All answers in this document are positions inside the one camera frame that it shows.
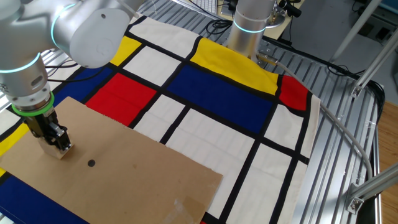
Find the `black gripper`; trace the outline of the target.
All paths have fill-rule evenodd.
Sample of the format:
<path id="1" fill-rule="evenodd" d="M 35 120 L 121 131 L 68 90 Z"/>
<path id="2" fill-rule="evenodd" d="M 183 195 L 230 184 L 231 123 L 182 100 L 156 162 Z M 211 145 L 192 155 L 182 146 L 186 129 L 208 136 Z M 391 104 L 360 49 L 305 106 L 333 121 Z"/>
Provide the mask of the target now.
<path id="1" fill-rule="evenodd" d="M 68 129 L 58 125 L 57 114 L 53 108 L 37 116 L 25 117 L 25 123 L 37 142 L 40 142 L 41 138 L 50 140 L 51 145 L 60 152 L 67 152 L 72 147 Z"/>

